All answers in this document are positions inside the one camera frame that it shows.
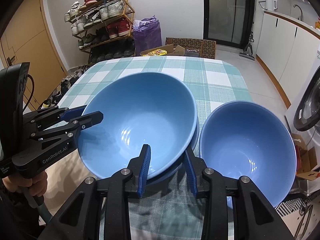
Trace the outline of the person's left hand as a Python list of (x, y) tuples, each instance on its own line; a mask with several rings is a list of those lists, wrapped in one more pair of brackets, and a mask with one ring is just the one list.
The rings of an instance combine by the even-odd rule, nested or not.
[(26, 187), (31, 196), (40, 197), (47, 191), (47, 179), (47, 172), (43, 171), (31, 179), (25, 179), (19, 174), (15, 174), (3, 178), (2, 181), (10, 192), (21, 192), (21, 189)]

